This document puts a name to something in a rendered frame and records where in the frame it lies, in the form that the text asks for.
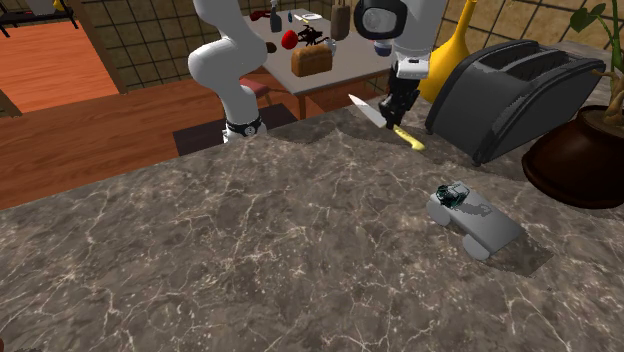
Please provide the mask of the yellow long-necked vase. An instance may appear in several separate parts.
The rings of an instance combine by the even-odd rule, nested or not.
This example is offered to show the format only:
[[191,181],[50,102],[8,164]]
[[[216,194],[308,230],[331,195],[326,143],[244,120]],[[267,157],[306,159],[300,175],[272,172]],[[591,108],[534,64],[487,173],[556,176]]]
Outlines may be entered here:
[[456,66],[470,55],[466,32],[476,4],[477,0],[466,0],[453,35],[431,53],[429,75],[419,84],[420,96],[430,103],[435,101]]

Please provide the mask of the grey dining table with items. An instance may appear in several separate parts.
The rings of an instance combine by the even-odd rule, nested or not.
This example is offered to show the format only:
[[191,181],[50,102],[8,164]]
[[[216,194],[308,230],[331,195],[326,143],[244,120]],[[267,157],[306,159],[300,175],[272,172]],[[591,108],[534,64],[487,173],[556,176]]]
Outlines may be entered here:
[[301,41],[292,49],[281,45],[282,41],[292,42],[300,32],[310,28],[321,36],[329,34],[330,21],[325,18],[310,23],[287,20],[288,15],[296,17],[307,13],[306,9],[280,11],[281,32],[273,32],[267,18],[257,21],[245,18],[250,28],[264,41],[272,42],[277,47],[261,68],[245,76],[269,87],[269,100],[262,101],[260,106],[264,108],[282,103],[296,118],[304,119],[349,105],[348,94],[359,95],[364,100],[371,98],[374,90],[367,86],[367,82],[385,76],[391,60],[377,56],[370,41],[350,33],[346,39],[335,44],[334,50],[321,37],[310,45]]

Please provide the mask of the black toaster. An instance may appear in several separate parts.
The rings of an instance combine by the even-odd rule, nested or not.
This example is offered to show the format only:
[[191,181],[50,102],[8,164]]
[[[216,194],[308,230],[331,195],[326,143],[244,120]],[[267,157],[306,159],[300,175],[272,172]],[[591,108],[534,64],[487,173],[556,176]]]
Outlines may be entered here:
[[513,40],[463,59],[440,89],[425,127],[477,166],[567,123],[606,64],[534,40]]

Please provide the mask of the red seat chair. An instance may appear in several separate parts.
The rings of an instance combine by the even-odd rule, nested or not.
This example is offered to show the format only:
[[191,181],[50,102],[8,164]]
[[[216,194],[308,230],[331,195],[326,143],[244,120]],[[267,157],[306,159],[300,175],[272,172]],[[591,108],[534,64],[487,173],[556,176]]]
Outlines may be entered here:
[[246,86],[250,88],[254,92],[257,99],[264,97],[269,106],[273,104],[269,96],[269,93],[272,91],[272,89],[268,87],[267,85],[264,85],[262,83],[258,83],[258,82],[255,82],[246,78],[241,78],[240,84],[242,86]]

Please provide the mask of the grey wheeled toy car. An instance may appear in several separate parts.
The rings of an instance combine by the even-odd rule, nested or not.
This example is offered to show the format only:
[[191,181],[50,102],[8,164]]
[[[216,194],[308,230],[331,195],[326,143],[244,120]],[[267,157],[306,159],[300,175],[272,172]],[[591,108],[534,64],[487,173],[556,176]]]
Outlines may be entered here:
[[439,186],[430,195],[426,209],[440,226],[459,226],[465,232],[464,249],[480,261],[526,233],[521,225],[461,181]]

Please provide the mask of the plant in dark brown pot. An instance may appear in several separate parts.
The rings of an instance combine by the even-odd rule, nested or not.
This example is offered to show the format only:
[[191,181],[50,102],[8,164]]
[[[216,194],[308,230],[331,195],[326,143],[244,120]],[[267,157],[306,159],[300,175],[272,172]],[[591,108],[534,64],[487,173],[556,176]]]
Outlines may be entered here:
[[624,46],[620,39],[618,0],[611,0],[613,26],[603,17],[604,3],[582,7],[570,18],[581,32],[599,21],[611,45],[608,72],[609,104],[589,105],[577,117],[539,138],[522,157],[528,181],[545,195],[584,209],[608,209],[624,204]]

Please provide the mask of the black shelf rack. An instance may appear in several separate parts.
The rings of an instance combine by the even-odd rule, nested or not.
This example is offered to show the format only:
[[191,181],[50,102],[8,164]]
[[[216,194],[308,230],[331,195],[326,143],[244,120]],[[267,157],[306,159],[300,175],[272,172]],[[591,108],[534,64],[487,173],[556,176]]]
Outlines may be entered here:
[[0,31],[9,38],[6,26],[18,28],[20,24],[69,19],[75,29],[79,26],[74,19],[74,11],[66,0],[26,0],[29,10],[8,10],[0,0]]

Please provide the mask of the yellow handled kitchen knife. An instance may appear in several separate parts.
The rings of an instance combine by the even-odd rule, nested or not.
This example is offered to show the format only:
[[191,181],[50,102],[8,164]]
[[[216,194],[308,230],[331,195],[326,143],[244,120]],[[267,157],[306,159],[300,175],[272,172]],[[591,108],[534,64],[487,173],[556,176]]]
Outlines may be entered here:
[[[353,104],[377,127],[385,128],[387,126],[386,119],[381,115],[381,113],[375,110],[368,103],[363,101],[357,96],[349,94],[348,97],[353,102]],[[404,141],[408,142],[411,145],[411,148],[417,151],[423,151],[425,149],[425,145],[411,136],[408,132],[403,130],[401,127],[394,125],[392,130]]]

